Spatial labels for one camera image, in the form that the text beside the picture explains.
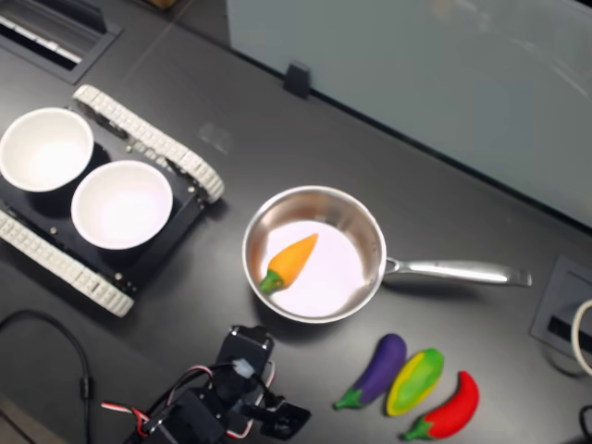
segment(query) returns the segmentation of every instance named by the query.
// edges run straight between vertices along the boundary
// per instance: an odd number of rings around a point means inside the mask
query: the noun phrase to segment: black countertop
[[[560,253],[592,266],[592,239],[316,99],[130,0],[105,1],[124,27],[83,78],[192,147],[227,185],[223,202],[191,231],[124,319],[115,319],[0,244],[0,316],[18,308],[60,318],[87,349],[97,400],[145,407],[190,364],[209,364],[228,326],[262,324],[277,339],[274,387],[313,412],[292,442],[396,442],[418,414],[440,404],[469,371],[481,391],[472,423],[448,442],[578,442],[577,412],[592,379],[570,379],[529,335]],[[0,131],[37,107],[66,105],[75,87],[0,50]],[[205,126],[223,135],[204,142]],[[383,286],[355,316],[314,327],[259,303],[241,264],[243,231],[256,209],[303,184],[360,199],[401,259],[462,258],[529,269],[531,289],[472,285]],[[0,337],[0,392],[69,442],[82,440],[76,355],[43,326]],[[335,413],[330,403],[364,369],[377,340],[401,334],[410,351],[446,357],[440,383],[412,413],[386,418],[379,402]],[[125,415],[93,406],[95,442],[121,442]],[[252,433],[247,442],[268,442]]]

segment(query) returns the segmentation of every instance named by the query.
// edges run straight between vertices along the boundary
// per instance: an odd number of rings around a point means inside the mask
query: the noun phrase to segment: red chili pepper
[[[471,421],[477,404],[479,390],[477,384],[466,372],[459,372],[459,386],[452,398],[425,414],[413,428],[401,436],[404,441],[412,439],[443,439],[460,431]]]

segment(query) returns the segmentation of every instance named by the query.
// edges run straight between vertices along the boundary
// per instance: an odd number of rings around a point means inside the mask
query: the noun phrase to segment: white bowl
[[[133,160],[96,168],[72,198],[72,221],[88,242],[126,250],[151,239],[168,221],[173,191],[153,166]]]
[[[63,108],[31,111],[0,140],[0,174],[24,191],[52,191],[80,175],[93,156],[93,132]]]

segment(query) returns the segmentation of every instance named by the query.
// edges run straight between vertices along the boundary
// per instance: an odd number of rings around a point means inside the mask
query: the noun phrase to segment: wall
[[[228,0],[233,48],[592,226],[592,14],[567,0]]]

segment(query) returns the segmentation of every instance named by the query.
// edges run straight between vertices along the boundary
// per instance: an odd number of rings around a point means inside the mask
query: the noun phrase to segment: toy eggplant
[[[459,432],[475,414],[479,403],[477,384],[466,372],[459,373],[459,386],[446,403],[423,415],[401,439],[443,439]]]
[[[387,398],[387,414],[410,411],[423,401],[438,383],[444,356],[436,349],[420,351],[401,369]]]
[[[384,336],[365,371],[343,398],[333,404],[335,410],[361,409],[374,401],[389,389],[406,358],[407,346],[401,336],[392,333]]]
[[[311,234],[307,238],[292,243],[276,254],[267,266],[267,275],[259,284],[259,288],[269,293],[283,290],[300,275],[306,261],[313,252],[318,234]]]

